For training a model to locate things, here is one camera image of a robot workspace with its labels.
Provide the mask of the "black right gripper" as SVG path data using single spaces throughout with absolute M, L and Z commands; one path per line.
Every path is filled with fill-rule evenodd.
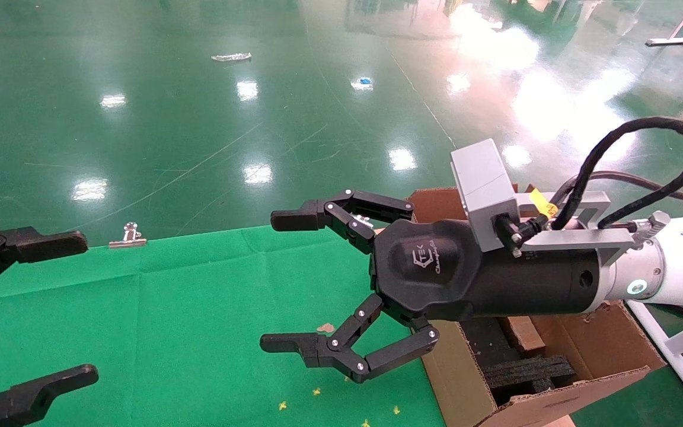
M 413 213 L 414 205 L 406 200 L 355 190 L 307 200 L 298 210 L 271 212 L 275 231 L 329 228 L 361 253 L 372 252 L 376 294 L 330 337 L 266 333 L 260 348 L 295 352 L 307 368 L 334 368 L 362 384 L 432 351 L 439 332 L 427 319 L 577 314 L 595 301 L 601 268 L 594 249 L 532 251 L 520 257 L 505 248 L 484 252 L 469 222 L 418 224 L 409 221 Z M 376 236 L 366 217 L 391 225 Z M 382 309 L 406 322 L 412 335 L 361 356 L 353 345 Z

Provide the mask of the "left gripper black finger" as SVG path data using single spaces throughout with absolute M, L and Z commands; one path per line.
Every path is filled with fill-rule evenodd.
M 0 230 L 0 275 L 14 264 L 34 264 L 88 251 L 79 231 L 43 235 L 33 227 Z
M 26 426 L 43 420 L 60 395 L 97 383 L 95 365 L 57 371 L 0 392 L 0 426 Z

